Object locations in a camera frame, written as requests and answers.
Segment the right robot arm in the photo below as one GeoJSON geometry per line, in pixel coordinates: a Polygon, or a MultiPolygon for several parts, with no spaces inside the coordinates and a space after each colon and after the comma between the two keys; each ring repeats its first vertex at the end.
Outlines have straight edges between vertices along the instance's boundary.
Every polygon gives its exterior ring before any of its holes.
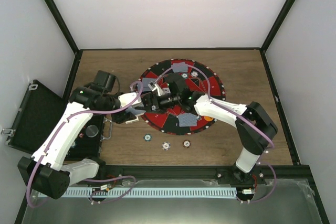
{"type": "Polygon", "coordinates": [[[186,96],[171,93],[159,96],[148,92],[141,100],[147,112],[163,113],[177,105],[186,113],[207,116],[233,126],[243,146],[233,170],[233,177],[238,183],[248,182],[263,152],[274,147],[272,140],[278,128],[257,102],[234,104],[198,91],[186,96]]]}

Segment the green blue 50 chip stack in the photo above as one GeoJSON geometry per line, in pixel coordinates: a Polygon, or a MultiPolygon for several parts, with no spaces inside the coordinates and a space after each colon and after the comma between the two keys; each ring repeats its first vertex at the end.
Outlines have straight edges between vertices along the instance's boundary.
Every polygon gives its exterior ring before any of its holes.
{"type": "Polygon", "coordinates": [[[146,134],[143,138],[146,142],[149,142],[149,141],[152,140],[152,135],[151,134],[146,134]]]}

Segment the orange blue 10 chip stack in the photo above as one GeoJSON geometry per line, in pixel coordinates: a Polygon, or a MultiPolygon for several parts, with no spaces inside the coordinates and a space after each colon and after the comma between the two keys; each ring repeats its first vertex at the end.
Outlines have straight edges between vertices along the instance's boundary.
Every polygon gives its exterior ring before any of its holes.
{"type": "Polygon", "coordinates": [[[163,150],[167,151],[167,150],[169,150],[170,148],[171,148],[171,145],[170,145],[169,142],[164,142],[164,143],[162,143],[162,149],[163,149],[163,150]]]}

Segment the dealt card bottom seat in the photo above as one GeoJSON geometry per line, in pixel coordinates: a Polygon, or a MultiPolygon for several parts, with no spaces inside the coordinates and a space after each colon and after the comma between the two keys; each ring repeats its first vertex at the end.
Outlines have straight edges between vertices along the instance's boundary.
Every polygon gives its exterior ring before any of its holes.
{"type": "Polygon", "coordinates": [[[194,127],[197,126],[197,115],[191,113],[183,113],[177,116],[179,127],[194,127]]]}

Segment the dealt card top seat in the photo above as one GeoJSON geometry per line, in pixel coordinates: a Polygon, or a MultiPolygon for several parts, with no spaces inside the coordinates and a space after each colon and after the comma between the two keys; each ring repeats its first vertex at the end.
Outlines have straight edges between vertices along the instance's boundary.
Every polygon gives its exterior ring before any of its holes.
{"type": "Polygon", "coordinates": [[[185,64],[184,68],[179,68],[179,69],[172,69],[173,72],[178,73],[178,72],[183,72],[183,73],[187,73],[188,72],[188,65],[185,64]]]}

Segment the dealt card seat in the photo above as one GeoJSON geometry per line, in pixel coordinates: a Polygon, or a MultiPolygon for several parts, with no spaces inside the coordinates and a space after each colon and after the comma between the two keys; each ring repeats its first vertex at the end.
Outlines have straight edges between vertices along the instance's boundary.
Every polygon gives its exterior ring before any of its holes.
{"type": "Polygon", "coordinates": [[[151,91],[149,84],[154,83],[155,80],[156,80],[155,78],[142,78],[143,90],[151,91]]]}
{"type": "Polygon", "coordinates": [[[197,126],[197,115],[191,113],[183,113],[177,116],[179,127],[194,127],[197,126]]]}
{"type": "Polygon", "coordinates": [[[185,64],[184,68],[179,68],[179,69],[172,69],[173,72],[178,73],[178,72],[183,72],[183,73],[187,73],[188,72],[188,65],[185,64]]]}

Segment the orange dealer button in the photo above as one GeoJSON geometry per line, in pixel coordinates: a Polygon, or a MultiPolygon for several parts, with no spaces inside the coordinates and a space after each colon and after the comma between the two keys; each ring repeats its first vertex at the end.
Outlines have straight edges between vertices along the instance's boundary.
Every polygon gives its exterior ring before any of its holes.
{"type": "Polygon", "coordinates": [[[204,120],[210,122],[210,121],[213,120],[213,118],[212,118],[212,117],[209,117],[209,116],[204,116],[204,120]]]}

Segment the blue backed card deck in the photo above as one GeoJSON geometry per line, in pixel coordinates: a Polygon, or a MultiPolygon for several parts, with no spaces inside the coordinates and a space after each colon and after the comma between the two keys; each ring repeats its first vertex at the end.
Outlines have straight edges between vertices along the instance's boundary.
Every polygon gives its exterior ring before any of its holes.
{"type": "Polygon", "coordinates": [[[132,106],[128,107],[127,111],[130,112],[131,114],[133,114],[134,116],[141,116],[145,113],[145,110],[139,110],[139,109],[136,109],[132,106]]]}

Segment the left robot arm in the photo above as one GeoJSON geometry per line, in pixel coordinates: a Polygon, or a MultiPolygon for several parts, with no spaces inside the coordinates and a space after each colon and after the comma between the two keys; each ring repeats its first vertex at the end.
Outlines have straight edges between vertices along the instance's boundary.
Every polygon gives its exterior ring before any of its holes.
{"type": "Polygon", "coordinates": [[[102,184],[107,170],[102,161],[84,158],[69,165],[64,160],[82,128],[95,114],[122,115],[127,108],[141,104],[142,91],[110,95],[104,88],[79,87],[71,95],[66,109],[50,135],[30,158],[21,158],[18,169],[26,184],[26,199],[32,203],[32,191],[58,199],[69,186],[79,182],[102,184]]]}

